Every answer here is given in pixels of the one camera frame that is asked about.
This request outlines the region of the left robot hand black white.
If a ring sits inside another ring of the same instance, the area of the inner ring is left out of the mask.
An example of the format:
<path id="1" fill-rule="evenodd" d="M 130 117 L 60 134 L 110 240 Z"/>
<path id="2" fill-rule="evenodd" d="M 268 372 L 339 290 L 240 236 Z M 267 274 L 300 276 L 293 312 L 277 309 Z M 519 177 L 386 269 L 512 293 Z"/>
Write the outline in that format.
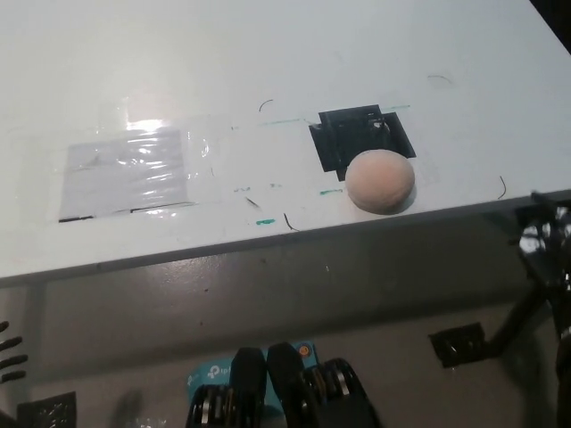
<path id="1" fill-rule="evenodd" d="M 23 338 L 19 335 L 10 336 L 8 321 L 1 322 L 1 384 L 6 384 L 23 379 L 27 375 L 25 365 L 29 356 L 21 352 Z"/>

